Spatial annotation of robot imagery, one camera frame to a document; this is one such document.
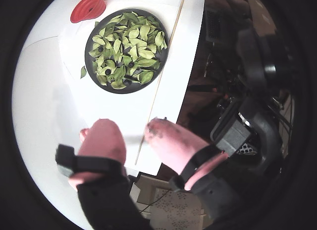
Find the pink padded gripper finger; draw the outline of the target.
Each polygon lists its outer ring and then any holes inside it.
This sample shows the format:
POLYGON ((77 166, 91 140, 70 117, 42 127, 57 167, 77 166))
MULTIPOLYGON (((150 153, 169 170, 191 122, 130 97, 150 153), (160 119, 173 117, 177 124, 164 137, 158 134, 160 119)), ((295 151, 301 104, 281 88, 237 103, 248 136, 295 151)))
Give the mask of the pink padded gripper finger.
POLYGON ((117 124, 99 119, 83 129, 78 153, 60 144, 55 161, 77 191, 81 208, 95 230, 150 230, 130 197, 124 163, 126 146, 117 124))
POLYGON ((226 219, 240 209, 240 194, 220 174, 232 173, 224 151, 186 128, 159 118, 147 124, 145 140, 161 162, 177 173, 176 187, 196 195, 214 219, 226 219))

